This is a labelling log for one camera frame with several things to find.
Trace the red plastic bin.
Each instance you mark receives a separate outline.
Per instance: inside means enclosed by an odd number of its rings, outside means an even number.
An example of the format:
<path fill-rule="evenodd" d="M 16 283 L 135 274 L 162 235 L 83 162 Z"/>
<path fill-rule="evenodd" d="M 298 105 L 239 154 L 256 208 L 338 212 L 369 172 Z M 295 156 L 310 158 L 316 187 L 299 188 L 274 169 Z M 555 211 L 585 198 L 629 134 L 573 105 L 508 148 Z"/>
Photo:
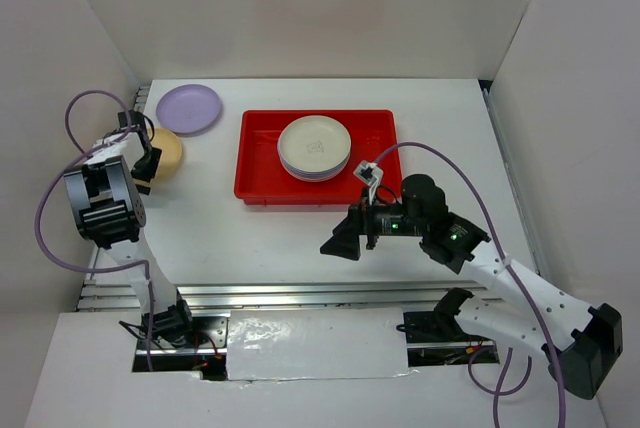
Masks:
<path fill-rule="evenodd" d="M 341 123 L 351 137 L 346 167 L 326 181 L 302 181 L 282 165 L 277 144 L 292 122 L 320 115 Z M 241 118 L 234 194 L 247 205 L 349 205 L 373 184 L 386 186 L 389 200 L 400 193 L 399 154 L 377 157 L 397 143 L 394 115 L 385 109 L 248 110 Z"/>

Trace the orange plate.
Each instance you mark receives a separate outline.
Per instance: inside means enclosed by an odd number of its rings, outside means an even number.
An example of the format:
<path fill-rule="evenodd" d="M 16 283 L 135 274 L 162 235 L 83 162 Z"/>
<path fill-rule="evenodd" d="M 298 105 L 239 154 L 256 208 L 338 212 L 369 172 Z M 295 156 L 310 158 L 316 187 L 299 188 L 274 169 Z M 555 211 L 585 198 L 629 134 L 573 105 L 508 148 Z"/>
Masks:
<path fill-rule="evenodd" d="M 176 174 L 182 163 L 183 147 L 180 139 L 169 130 L 155 128 L 155 137 L 151 142 L 151 147 L 162 150 L 156 177 L 152 182 L 169 180 Z"/>

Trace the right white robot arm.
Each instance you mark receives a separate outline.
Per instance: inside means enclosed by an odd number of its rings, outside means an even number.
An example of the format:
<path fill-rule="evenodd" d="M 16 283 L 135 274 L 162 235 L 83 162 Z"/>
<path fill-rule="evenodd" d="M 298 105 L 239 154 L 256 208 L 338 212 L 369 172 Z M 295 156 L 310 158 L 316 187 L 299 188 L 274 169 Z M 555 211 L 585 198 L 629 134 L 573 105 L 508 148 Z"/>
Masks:
<path fill-rule="evenodd" d="M 463 333 L 502 342 L 545 362 L 554 379 L 581 399 L 595 397 L 623 350 L 621 313 L 567 294 L 532 270 L 498 253 L 497 244 L 453 213 L 444 191 L 424 174 L 401 183 L 401 199 L 377 200 L 366 188 L 320 248 L 323 255 L 356 261 L 381 237 L 416 237 L 434 262 L 474 281 L 508 310 L 454 288 L 437 304 L 435 326 L 450 340 Z"/>

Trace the white foil cover panel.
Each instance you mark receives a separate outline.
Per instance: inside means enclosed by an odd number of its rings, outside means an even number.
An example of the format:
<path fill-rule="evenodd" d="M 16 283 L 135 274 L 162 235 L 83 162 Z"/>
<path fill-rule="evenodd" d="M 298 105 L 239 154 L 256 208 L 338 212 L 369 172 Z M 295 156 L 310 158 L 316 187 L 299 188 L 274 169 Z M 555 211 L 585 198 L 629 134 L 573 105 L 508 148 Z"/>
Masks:
<path fill-rule="evenodd" d="M 387 379 L 409 373 L 399 308 L 236 310 L 227 335 L 232 381 Z"/>

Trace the cream plate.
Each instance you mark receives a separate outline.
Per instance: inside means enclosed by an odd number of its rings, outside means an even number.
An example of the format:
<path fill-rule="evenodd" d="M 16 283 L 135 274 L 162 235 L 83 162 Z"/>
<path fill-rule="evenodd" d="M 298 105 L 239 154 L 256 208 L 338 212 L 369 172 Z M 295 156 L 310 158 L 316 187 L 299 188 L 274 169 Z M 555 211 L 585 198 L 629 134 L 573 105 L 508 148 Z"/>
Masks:
<path fill-rule="evenodd" d="M 283 162 L 299 171 L 325 172 L 350 157 L 351 135 L 339 121 L 322 115 L 301 117 L 281 132 L 277 150 Z"/>

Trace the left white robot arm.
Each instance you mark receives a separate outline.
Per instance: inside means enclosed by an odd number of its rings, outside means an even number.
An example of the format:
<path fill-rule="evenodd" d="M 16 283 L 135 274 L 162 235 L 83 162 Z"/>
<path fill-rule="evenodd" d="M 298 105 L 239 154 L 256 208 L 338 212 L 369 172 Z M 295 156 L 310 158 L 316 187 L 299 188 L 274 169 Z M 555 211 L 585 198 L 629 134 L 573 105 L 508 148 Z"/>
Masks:
<path fill-rule="evenodd" d="M 88 160 L 63 174 L 76 228 L 117 265 L 127 267 L 141 308 L 140 335 L 185 348 L 196 338 L 198 324 L 149 247 L 141 196 L 150 189 L 136 184 L 154 178 L 161 150 L 151 145 L 144 115 L 130 110 L 118 113 L 118 128 L 94 148 Z"/>

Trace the purple plate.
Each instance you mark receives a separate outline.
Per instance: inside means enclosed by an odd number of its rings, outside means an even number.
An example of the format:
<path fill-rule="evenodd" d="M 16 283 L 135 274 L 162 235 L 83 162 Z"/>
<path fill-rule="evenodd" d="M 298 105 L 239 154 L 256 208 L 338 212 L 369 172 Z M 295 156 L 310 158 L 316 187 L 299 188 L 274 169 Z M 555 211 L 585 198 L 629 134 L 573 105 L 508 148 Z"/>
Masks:
<path fill-rule="evenodd" d="M 201 84 L 185 84 L 160 98 L 155 115 L 163 128 L 177 135 L 195 135 L 216 122 L 222 107 L 221 98 L 213 89 Z"/>
<path fill-rule="evenodd" d="M 280 162 L 285 171 L 296 179 L 310 182 L 321 182 L 334 178 L 340 174 L 346 167 L 349 159 L 345 158 L 341 163 L 327 170 L 323 171 L 304 171 L 299 168 L 295 168 L 286 160 L 281 159 Z"/>

